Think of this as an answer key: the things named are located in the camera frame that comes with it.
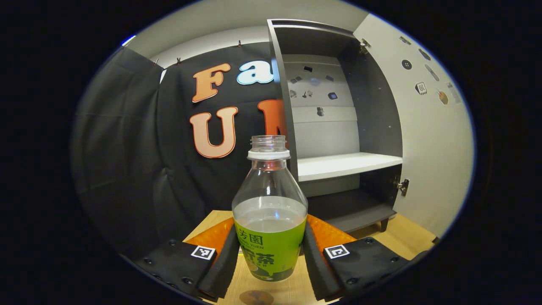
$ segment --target bottle neck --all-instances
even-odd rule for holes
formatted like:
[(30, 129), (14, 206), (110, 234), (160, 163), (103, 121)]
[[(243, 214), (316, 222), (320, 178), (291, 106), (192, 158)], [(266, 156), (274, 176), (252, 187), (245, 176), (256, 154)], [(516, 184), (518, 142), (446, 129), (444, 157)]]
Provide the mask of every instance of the bottle neck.
[(252, 160), (252, 169), (281, 170), (286, 168), (286, 160)]

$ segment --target bottle mouth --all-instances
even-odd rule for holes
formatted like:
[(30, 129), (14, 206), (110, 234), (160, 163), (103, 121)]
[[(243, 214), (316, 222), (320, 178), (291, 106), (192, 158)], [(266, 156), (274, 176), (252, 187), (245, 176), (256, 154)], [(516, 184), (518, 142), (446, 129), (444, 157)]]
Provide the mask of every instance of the bottle mouth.
[(290, 151), (286, 149), (286, 136), (264, 135), (252, 136), (252, 149), (248, 151), (250, 160), (280, 160), (289, 159)]

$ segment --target orange letter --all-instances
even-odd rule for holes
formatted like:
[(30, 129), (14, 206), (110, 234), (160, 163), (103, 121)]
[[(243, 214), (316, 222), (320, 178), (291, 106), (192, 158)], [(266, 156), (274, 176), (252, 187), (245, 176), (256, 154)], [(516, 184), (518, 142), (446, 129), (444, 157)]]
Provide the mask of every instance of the orange letter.
[(216, 116), (222, 119), (222, 144), (215, 146), (209, 142), (207, 122), (211, 119), (208, 112), (199, 113), (190, 117), (190, 124), (194, 128), (194, 144), (198, 153), (207, 158), (226, 157), (235, 147), (234, 115), (237, 107), (226, 107), (218, 110)]
[(196, 79), (196, 95), (192, 98), (193, 103), (208, 99), (218, 93), (218, 90), (212, 87), (212, 83), (214, 82), (217, 86), (222, 84), (224, 75), (220, 71), (230, 71), (230, 65), (223, 63), (194, 74), (193, 77)]
[(284, 117), (284, 103), (282, 100), (268, 99), (258, 103), (258, 109), (263, 111), (263, 117), (266, 122), (266, 135), (286, 136), (288, 140), (288, 131), (286, 130), (286, 118)]

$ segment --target wooden table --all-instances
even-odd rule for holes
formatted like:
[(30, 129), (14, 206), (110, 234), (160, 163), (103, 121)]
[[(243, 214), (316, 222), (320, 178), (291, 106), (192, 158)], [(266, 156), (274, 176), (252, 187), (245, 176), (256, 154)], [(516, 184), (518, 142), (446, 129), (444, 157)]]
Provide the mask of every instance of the wooden table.
[[(231, 211), (212, 211), (184, 241), (232, 216)], [(378, 223), (349, 234), (357, 239), (372, 236), (390, 250), (408, 260), (413, 259), (418, 253), (430, 249), (435, 239), (434, 234), (400, 214), (396, 214), (393, 219), (390, 219), (385, 232), (380, 232), (380, 224)], [(255, 278), (250, 274), (245, 260), (240, 257), (237, 260), (234, 276), (225, 298), (218, 299), (216, 303), (207, 300), (204, 301), (211, 304), (243, 304), (239, 296), (246, 291), (252, 290), (265, 291), (271, 294), (274, 299), (273, 305), (330, 304), (337, 301), (325, 302), (324, 300), (316, 300), (311, 280), (307, 273), (305, 256), (299, 257), (294, 273), (281, 282), (264, 282)]]

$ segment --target plastic bottle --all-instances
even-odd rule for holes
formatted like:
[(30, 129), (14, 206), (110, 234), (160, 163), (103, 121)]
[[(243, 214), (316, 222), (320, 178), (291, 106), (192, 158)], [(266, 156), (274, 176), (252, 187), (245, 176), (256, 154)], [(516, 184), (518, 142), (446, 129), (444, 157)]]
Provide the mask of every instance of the plastic bottle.
[(307, 220), (307, 198), (286, 167), (285, 136), (253, 136), (252, 160), (231, 204), (237, 237), (250, 272), (263, 281), (289, 277)]

